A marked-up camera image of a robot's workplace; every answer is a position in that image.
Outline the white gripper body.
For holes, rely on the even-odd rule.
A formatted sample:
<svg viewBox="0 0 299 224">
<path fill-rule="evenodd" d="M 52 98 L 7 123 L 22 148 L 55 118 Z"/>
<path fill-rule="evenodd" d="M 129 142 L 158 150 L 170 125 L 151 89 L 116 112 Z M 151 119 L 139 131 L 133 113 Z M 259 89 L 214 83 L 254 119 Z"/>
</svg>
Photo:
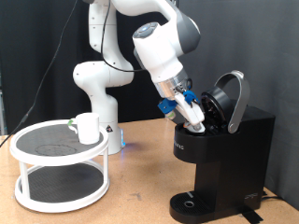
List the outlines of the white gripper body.
<svg viewBox="0 0 299 224">
<path fill-rule="evenodd" d="M 196 103 L 188 104 L 185 101 L 185 97 L 182 93 L 175 95 L 175 101 L 177 102 L 176 110 L 192 125 L 201 124 L 205 117 L 200 108 Z"/>
</svg>

